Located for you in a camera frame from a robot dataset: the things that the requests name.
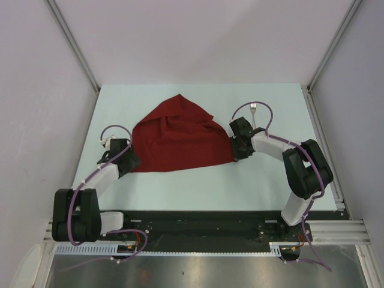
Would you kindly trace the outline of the silver metal fork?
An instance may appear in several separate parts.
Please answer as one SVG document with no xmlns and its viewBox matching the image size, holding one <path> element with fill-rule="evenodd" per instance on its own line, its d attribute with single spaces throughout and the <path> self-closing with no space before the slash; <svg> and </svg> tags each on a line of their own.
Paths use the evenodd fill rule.
<svg viewBox="0 0 384 288">
<path fill-rule="evenodd" d="M 257 104 L 256 103 L 251 103 L 250 104 L 250 112 L 251 112 L 251 115 L 252 115 L 252 127 L 253 127 L 253 129 L 257 128 L 257 125 L 256 125 L 256 110 L 257 110 Z"/>
</svg>

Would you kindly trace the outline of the dark red cloth napkin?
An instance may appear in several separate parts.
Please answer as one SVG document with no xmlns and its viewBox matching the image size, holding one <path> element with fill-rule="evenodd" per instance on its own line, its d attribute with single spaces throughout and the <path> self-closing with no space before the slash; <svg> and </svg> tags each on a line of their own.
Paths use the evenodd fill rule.
<svg viewBox="0 0 384 288">
<path fill-rule="evenodd" d="M 133 148 L 141 161 L 136 173 L 173 172 L 234 161 L 224 128 L 181 94 L 163 101 L 136 124 Z"/>
</svg>

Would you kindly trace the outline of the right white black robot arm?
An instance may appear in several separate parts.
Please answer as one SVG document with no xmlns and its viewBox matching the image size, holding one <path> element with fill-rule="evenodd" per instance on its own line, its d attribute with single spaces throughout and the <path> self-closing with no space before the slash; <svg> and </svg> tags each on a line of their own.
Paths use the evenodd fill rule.
<svg viewBox="0 0 384 288">
<path fill-rule="evenodd" d="M 270 233 L 284 241 L 292 240 L 314 201 L 324 195 L 326 186 L 334 180 L 319 144 L 313 139 L 298 144 L 271 135 L 263 128 L 253 128 L 243 117 L 233 120 L 230 128 L 235 161 L 258 152 L 283 162 L 291 194 Z"/>
</svg>

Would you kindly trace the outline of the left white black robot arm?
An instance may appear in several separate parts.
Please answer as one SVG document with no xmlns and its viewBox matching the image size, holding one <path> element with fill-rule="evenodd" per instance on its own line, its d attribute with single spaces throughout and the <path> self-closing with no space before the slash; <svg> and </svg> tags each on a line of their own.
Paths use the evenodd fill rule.
<svg viewBox="0 0 384 288">
<path fill-rule="evenodd" d="M 56 242 L 80 245 L 95 242 L 112 232 L 125 240 L 133 232 L 121 212 L 101 212 L 98 199 L 117 180 L 140 165 L 128 139 L 112 138 L 104 144 L 107 151 L 97 168 L 78 187 L 62 188 L 55 193 L 52 238 Z"/>
</svg>

